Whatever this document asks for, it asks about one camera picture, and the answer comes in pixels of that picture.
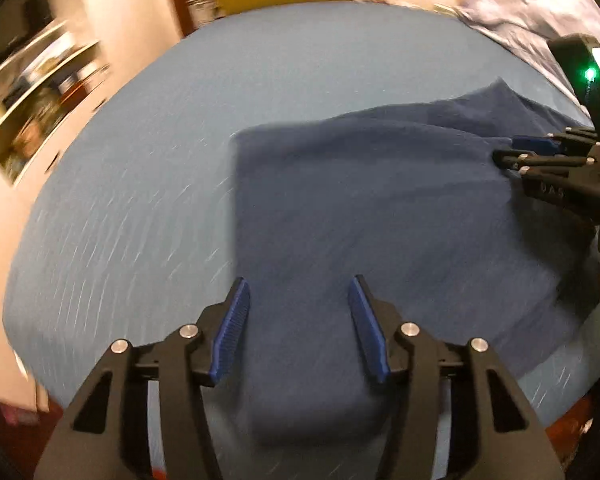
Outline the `dark blue denim jeans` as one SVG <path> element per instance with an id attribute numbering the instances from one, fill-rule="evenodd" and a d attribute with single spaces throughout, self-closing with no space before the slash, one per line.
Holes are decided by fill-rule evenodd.
<path id="1" fill-rule="evenodd" d="M 391 401 L 347 304 L 372 292 L 432 336 L 493 342 L 515 375 L 600 303 L 593 227 L 532 200 L 492 152 L 570 118 L 503 81 L 234 136 L 235 266 L 251 288 L 238 416 L 262 444 L 367 438 Z"/>

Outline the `blue quilted bed mattress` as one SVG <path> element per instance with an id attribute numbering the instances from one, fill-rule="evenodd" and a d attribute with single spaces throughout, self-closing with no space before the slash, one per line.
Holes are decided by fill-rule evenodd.
<path id="1" fill-rule="evenodd" d="M 67 405 L 114 340 L 163 338 L 223 299 L 241 276 L 236 134 L 452 100 L 495 81 L 570 125 L 583 120 L 529 65 L 429 12 L 306 3 L 204 27 L 115 94 L 42 188 L 10 269 L 10 343 Z M 238 416 L 247 325 L 230 374 L 204 394 L 224 476 L 370 478 L 386 415 L 364 439 L 262 444 L 251 437 Z M 544 424 L 565 414 L 600 378 L 600 303 L 546 360 L 515 376 Z"/>

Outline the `white built-in wardrobe unit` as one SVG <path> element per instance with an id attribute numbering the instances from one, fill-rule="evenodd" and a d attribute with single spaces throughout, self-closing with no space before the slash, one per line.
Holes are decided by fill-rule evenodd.
<path id="1" fill-rule="evenodd" d="M 45 392 L 3 326 L 32 205 L 88 121 L 190 29 L 185 0 L 48 2 L 54 20 L 0 65 L 0 403 L 32 412 Z"/>

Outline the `black flat-screen television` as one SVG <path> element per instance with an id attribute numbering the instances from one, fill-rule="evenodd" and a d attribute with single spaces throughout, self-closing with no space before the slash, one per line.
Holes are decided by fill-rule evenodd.
<path id="1" fill-rule="evenodd" d="M 0 6 L 0 65 L 53 20 L 48 0 L 4 0 Z"/>

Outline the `grey star-print duvet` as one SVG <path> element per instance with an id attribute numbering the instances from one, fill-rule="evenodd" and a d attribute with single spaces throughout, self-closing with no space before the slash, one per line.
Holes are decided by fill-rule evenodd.
<path id="1" fill-rule="evenodd" d="M 455 12 L 541 73 L 569 99 L 576 96 L 550 53 L 550 40 L 572 34 L 600 42 L 600 8 L 595 0 L 460 0 Z"/>

